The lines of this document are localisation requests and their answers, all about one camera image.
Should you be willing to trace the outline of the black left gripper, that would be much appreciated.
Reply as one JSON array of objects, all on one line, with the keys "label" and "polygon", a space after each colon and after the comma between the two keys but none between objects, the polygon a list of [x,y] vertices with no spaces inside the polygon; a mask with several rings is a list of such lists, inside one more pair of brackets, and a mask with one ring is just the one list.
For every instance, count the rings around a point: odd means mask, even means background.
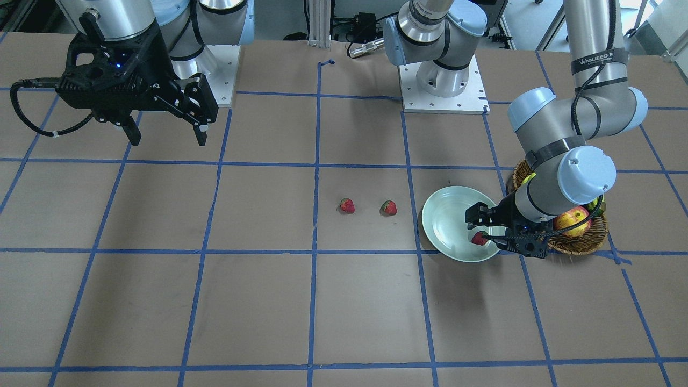
[{"label": "black left gripper", "polygon": [[533,222],[519,212],[515,194],[510,193],[492,208],[492,225],[504,226],[503,234],[497,234],[497,247],[506,252],[519,253],[524,257],[545,258],[548,254],[548,236],[543,233],[553,230],[552,222]]}]

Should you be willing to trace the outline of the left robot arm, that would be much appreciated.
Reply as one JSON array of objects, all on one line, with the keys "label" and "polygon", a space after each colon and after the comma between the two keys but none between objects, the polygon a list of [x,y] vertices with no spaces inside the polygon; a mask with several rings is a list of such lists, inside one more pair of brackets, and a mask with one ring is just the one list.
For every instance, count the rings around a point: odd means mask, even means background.
[{"label": "left robot arm", "polygon": [[[611,157],[587,141],[632,130],[647,115],[646,97],[628,85],[619,2],[563,6],[575,96],[560,99],[536,88],[509,105],[508,119],[535,176],[498,205],[466,208],[459,226],[467,246],[544,258],[556,234],[554,218],[600,200],[616,181]],[[470,1],[408,1],[383,20],[383,41],[393,65],[421,65],[416,78],[425,91],[453,97],[485,29],[484,11]]]}]

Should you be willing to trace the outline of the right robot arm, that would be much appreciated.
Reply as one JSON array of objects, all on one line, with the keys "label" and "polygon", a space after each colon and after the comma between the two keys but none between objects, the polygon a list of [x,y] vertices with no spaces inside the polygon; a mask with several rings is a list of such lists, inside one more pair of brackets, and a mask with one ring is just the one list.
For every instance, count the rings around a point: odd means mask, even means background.
[{"label": "right robot arm", "polygon": [[216,122],[219,70],[198,61],[211,46],[255,39],[253,1],[59,1],[76,27],[55,86],[72,108],[120,127],[131,145],[141,133],[131,113],[169,112],[204,146]]}]

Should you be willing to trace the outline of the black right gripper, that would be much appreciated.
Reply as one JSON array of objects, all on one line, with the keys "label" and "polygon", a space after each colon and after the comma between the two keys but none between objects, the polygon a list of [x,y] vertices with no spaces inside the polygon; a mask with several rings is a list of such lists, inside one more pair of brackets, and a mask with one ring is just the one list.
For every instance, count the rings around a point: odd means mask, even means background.
[{"label": "black right gripper", "polygon": [[[186,97],[177,83],[157,22],[151,22],[135,37],[106,41],[95,21],[81,22],[79,32],[67,49],[67,63],[56,87],[70,107],[88,109],[113,123],[116,112],[165,111],[183,118]],[[209,123],[192,125],[197,144],[205,146]],[[123,131],[132,146],[142,134],[132,117],[123,120]]]}]

